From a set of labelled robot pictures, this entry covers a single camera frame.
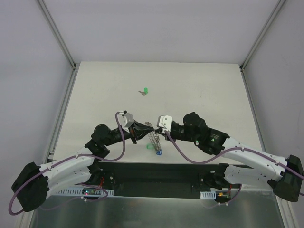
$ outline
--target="metal spring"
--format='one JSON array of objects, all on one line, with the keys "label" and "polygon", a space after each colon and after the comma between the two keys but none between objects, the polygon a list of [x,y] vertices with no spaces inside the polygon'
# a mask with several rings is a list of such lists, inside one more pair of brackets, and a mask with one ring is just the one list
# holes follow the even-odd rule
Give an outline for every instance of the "metal spring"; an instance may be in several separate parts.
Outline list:
[{"label": "metal spring", "polygon": [[[150,124],[149,122],[145,122],[145,124],[147,126],[153,127],[152,124]],[[154,149],[156,151],[160,151],[161,150],[161,144],[160,144],[160,138],[158,137],[158,135],[155,133],[155,131],[151,132],[148,134],[148,137],[150,139],[151,144],[153,145]]]}]

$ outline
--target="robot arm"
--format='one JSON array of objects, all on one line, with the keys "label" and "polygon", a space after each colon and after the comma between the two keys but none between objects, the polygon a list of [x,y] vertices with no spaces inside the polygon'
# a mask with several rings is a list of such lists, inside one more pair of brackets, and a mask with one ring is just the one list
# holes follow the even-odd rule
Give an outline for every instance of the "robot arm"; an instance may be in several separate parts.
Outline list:
[{"label": "robot arm", "polygon": [[[116,121],[119,127],[114,130],[110,130],[104,124],[98,125],[91,135],[92,139],[68,158],[40,166],[34,162],[26,165],[12,185],[14,197],[17,196],[24,211],[38,208],[48,197],[61,189],[78,183],[92,182],[95,177],[100,177],[102,172],[98,167],[100,160],[114,162],[124,154],[123,149],[122,155],[117,159],[105,159],[110,153],[106,146],[124,142],[125,139],[131,139],[136,144],[137,140],[154,131],[153,127],[136,122],[126,111],[116,113]],[[269,185],[275,195],[291,202],[298,200],[302,179],[279,164],[303,175],[299,158],[290,155],[288,159],[285,159],[265,152],[254,153],[250,147],[230,138],[228,134],[207,127],[205,121],[194,112],[186,115],[183,123],[184,125],[175,123],[171,116],[160,116],[159,129],[155,132],[165,136],[167,140],[170,139],[175,147],[177,147],[175,140],[192,142],[207,154],[216,157],[222,155],[248,166],[248,168],[240,168],[229,164],[219,164],[218,171],[204,178],[204,183],[208,186],[221,189],[228,183],[260,187]],[[192,161],[192,163],[205,164],[207,162]]]},{"label": "robot arm", "polygon": [[[222,166],[220,173],[214,173],[207,185],[221,188],[225,183],[247,184],[258,187],[270,186],[273,193],[287,201],[297,202],[302,179],[286,170],[284,166],[303,175],[303,168],[298,157],[290,155],[288,158],[256,151],[249,146],[231,138],[228,134],[207,127],[205,121],[195,112],[183,118],[184,125],[172,121],[171,116],[160,116],[157,133],[166,139],[193,142],[195,146],[207,154],[219,155],[233,159],[248,166],[240,168],[229,164]],[[204,162],[188,161],[194,164]]]},{"label": "robot arm", "polygon": [[[126,111],[116,113],[116,121],[118,125],[121,125],[121,129],[119,129],[119,126],[110,130],[104,124],[98,125],[91,135],[92,139],[68,158],[40,166],[37,166],[34,162],[26,165],[12,185],[14,193],[19,191],[17,198],[24,211],[28,212],[36,209],[48,197],[61,189],[89,181],[94,176],[98,176],[101,171],[96,165],[100,161],[97,157],[104,161],[114,162],[123,156],[124,149],[119,158],[105,159],[110,153],[106,146],[126,139],[131,139],[134,144],[137,144],[137,140],[154,131],[153,127],[136,122],[132,114]],[[24,183],[42,171],[45,172],[19,190]]]}]

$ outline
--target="white wall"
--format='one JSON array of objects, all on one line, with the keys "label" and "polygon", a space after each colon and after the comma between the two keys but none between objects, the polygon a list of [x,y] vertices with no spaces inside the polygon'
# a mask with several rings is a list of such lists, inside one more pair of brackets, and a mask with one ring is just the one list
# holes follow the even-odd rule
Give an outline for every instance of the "white wall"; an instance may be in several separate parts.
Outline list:
[{"label": "white wall", "polygon": [[[303,0],[287,1],[245,76],[267,151],[296,155],[304,165],[303,11]],[[304,197],[293,207],[304,227]]]},{"label": "white wall", "polygon": [[244,61],[278,0],[46,0],[76,62]]},{"label": "white wall", "polygon": [[[149,92],[142,96],[138,91],[145,87]],[[170,115],[182,124],[183,117],[195,111],[209,127],[260,149],[238,64],[81,62],[54,159],[82,148],[99,124],[117,128],[114,118],[117,110],[127,110],[136,121],[149,121],[155,128],[160,115]],[[188,163],[164,137],[160,137],[161,156],[146,149],[149,143],[148,137],[136,145],[127,140],[120,162]],[[192,143],[178,141],[177,144],[194,161],[213,157]],[[111,153],[107,158],[117,158],[122,144],[116,143],[108,149]],[[211,163],[239,164],[227,158]]]},{"label": "white wall", "polygon": [[71,68],[34,0],[1,1],[0,30],[0,227],[10,228],[11,185],[43,161]]}]

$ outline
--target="green object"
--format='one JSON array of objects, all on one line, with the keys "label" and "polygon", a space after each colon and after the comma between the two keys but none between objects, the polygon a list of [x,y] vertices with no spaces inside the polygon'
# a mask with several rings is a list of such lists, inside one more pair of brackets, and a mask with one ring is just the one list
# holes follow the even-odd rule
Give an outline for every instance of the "green object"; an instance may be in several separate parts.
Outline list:
[{"label": "green object", "polygon": [[147,149],[148,150],[152,150],[152,149],[154,149],[154,146],[150,143],[150,144],[147,144]]}]

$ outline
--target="purple cable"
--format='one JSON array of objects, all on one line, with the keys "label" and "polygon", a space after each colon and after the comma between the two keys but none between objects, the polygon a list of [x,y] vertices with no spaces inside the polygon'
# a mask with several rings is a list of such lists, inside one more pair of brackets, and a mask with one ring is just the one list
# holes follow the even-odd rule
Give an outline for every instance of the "purple cable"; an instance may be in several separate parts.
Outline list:
[{"label": "purple cable", "polygon": [[[197,161],[193,161],[191,160],[190,158],[188,158],[181,150],[180,148],[178,147],[178,145],[175,143],[175,141],[172,139],[172,137],[170,136],[170,133],[168,131],[166,131],[166,135],[168,136],[168,138],[170,139],[171,143],[174,145],[174,147],[177,149],[177,151],[181,154],[181,156],[186,159],[187,161],[189,161],[190,163],[192,164],[196,164],[196,165],[203,165],[203,164],[207,164],[215,159],[217,159],[218,157],[222,156],[223,154],[229,152],[229,151],[248,151],[248,152],[252,152],[252,153],[255,153],[273,163],[276,164],[276,160],[273,159],[273,158],[269,158],[268,156],[258,152],[258,151],[255,151],[255,150],[252,150],[252,149],[248,149],[248,148],[242,148],[242,147],[235,147],[235,148],[230,148],[230,149],[227,149],[227,150],[224,150],[223,152],[219,153],[218,155],[214,156],[213,158],[207,160],[207,161],[201,161],[201,162],[197,162]],[[279,166],[281,166],[282,168],[290,171],[292,174],[296,175],[297,177],[301,178],[302,180],[304,180],[304,176],[302,176],[301,174],[297,173],[296,171],[290,169],[289,167],[285,166],[284,164],[278,162],[277,163]]]},{"label": "purple cable", "polygon": [[84,183],[80,183],[79,185],[82,185],[82,186],[85,186],[85,187],[89,187],[89,188],[95,188],[95,189],[101,190],[101,191],[103,191],[103,192],[105,193],[105,196],[100,197],[100,198],[98,198],[98,199],[87,199],[87,201],[89,201],[89,202],[102,201],[102,200],[104,200],[105,198],[107,198],[107,196],[109,195],[109,193],[108,193],[106,190],[104,190],[104,189],[102,189],[102,188],[100,188],[100,187],[91,186],[91,185],[87,185],[87,184],[84,184]]},{"label": "purple cable", "polygon": [[[120,132],[120,134],[121,134],[121,136],[122,136],[122,141],[123,141],[123,151],[122,151],[121,155],[120,155],[118,158],[115,158],[115,159],[100,158],[100,157],[97,157],[97,156],[91,155],[91,154],[80,154],[79,157],[87,156],[87,157],[94,157],[94,158],[96,158],[96,159],[99,159],[99,160],[102,160],[102,161],[106,161],[106,162],[115,162],[115,161],[121,159],[121,158],[124,156],[124,152],[125,152],[125,139],[124,139],[124,133],[123,133],[122,127],[121,127],[121,125],[119,124],[119,121],[118,121],[118,115],[119,115],[119,113],[120,113],[120,112],[117,112],[117,113],[115,114],[115,119],[116,119],[116,123],[117,123],[117,125],[118,125],[118,129],[119,129],[119,132]],[[76,157],[75,157],[75,156],[71,156],[71,157],[65,158],[64,160],[59,161],[58,163],[52,165],[51,168],[54,168],[54,167],[56,167],[56,166],[59,166],[59,165],[61,165],[62,163],[65,163],[66,161],[69,161],[69,160],[74,159],[74,158],[76,158]],[[19,192],[20,192],[26,185],[28,185],[28,184],[29,184],[30,182],[32,182],[35,178],[37,178],[38,176],[40,176],[40,175],[42,175],[43,173],[47,172],[48,170],[49,170],[49,168],[46,168],[45,170],[41,171],[40,173],[37,173],[35,176],[31,177],[31,178],[28,179],[26,182],[24,182],[24,183],[20,186],[20,188],[17,189],[17,191],[15,192],[15,194],[13,195],[13,197],[11,198],[11,200],[10,200],[10,202],[9,202],[9,214],[10,214],[10,215],[15,216],[15,215],[18,215],[18,214],[24,212],[23,209],[20,210],[20,211],[18,211],[18,212],[13,212],[13,211],[12,211],[12,205],[13,205],[13,202],[14,202],[15,198],[17,197],[17,195],[19,194]]]},{"label": "purple cable", "polygon": [[18,211],[18,212],[13,212],[13,211],[11,210],[11,207],[12,207],[12,205],[13,205],[13,202],[14,202],[15,198],[17,197],[17,195],[19,194],[19,192],[20,192],[28,183],[30,183],[32,180],[34,180],[35,178],[37,178],[38,176],[40,176],[41,174],[45,173],[45,172],[48,171],[48,170],[49,170],[49,169],[46,168],[45,170],[41,171],[40,173],[37,173],[35,176],[32,176],[30,179],[28,179],[26,182],[24,182],[24,184],[22,184],[22,185],[20,186],[20,188],[17,189],[17,191],[15,192],[15,194],[13,195],[13,197],[11,198],[11,200],[10,200],[10,202],[9,202],[9,214],[10,214],[10,215],[18,215],[18,214],[24,212],[23,209],[20,210],[20,211]]},{"label": "purple cable", "polygon": [[68,204],[69,202],[71,202],[71,201],[73,201],[73,200],[76,200],[76,199],[80,199],[80,197],[79,197],[79,196],[73,197],[73,198],[71,198],[71,199],[69,199],[69,200],[63,202],[62,204],[59,204],[58,206],[53,207],[53,208],[43,208],[42,206],[40,206],[39,208],[40,208],[41,210],[44,210],[44,211],[55,210],[55,209],[60,208],[60,207],[66,205],[66,204]]},{"label": "purple cable", "polygon": [[171,143],[174,145],[174,147],[177,149],[177,151],[181,154],[181,156],[186,159],[187,161],[189,161],[190,163],[192,164],[196,164],[196,165],[204,165],[204,164],[207,164],[215,159],[217,159],[218,157],[222,156],[223,154],[229,152],[229,151],[235,151],[237,148],[230,148],[230,149],[227,149],[221,153],[219,153],[218,155],[210,158],[209,160],[206,160],[206,161],[194,161],[194,160],[191,160],[190,158],[188,158],[181,150],[180,148],[178,147],[178,145],[175,143],[175,141],[172,139],[172,137],[170,136],[169,132],[166,131],[166,134],[168,136],[168,138],[170,139]]},{"label": "purple cable", "polygon": [[[109,195],[109,193],[108,193],[106,190],[102,189],[102,188],[99,188],[99,187],[96,187],[96,186],[87,185],[87,184],[83,184],[83,183],[80,183],[79,185],[86,186],[86,187],[88,187],[88,188],[98,189],[98,190],[101,190],[101,191],[105,192],[105,196],[103,196],[103,197],[101,197],[101,198],[98,198],[98,199],[87,199],[88,202],[102,201],[102,200],[104,200],[104,199]],[[62,207],[62,206],[65,206],[65,205],[68,204],[69,202],[71,202],[71,201],[73,201],[73,200],[76,200],[76,199],[81,199],[81,198],[80,198],[79,196],[73,197],[73,198],[71,198],[71,199],[65,201],[64,203],[59,204],[59,205],[57,205],[57,206],[55,206],[55,207],[53,207],[53,208],[43,208],[43,207],[41,207],[41,206],[40,206],[39,208],[40,208],[41,210],[44,210],[44,211],[55,210],[55,209],[57,209],[57,208],[60,208],[60,207]]]},{"label": "purple cable", "polygon": [[[234,195],[234,197],[232,197],[231,200],[229,200],[229,201],[227,202],[227,204],[229,204],[229,203],[231,203],[231,202],[233,202],[233,201],[235,200],[235,198],[236,198],[236,197],[238,196],[238,194],[241,192],[241,189],[242,189],[242,184],[239,186],[239,189],[238,189],[238,191],[236,192],[236,194]],[[207,209],[212,209],[212,208],[215,208],[216,206],[220,206],[220,205],[226,205],[226,203],[215,204],[215,205],[213,205],[213,206],[211,206],[211,207],[205,207],[205,208],[207,208]]]}]

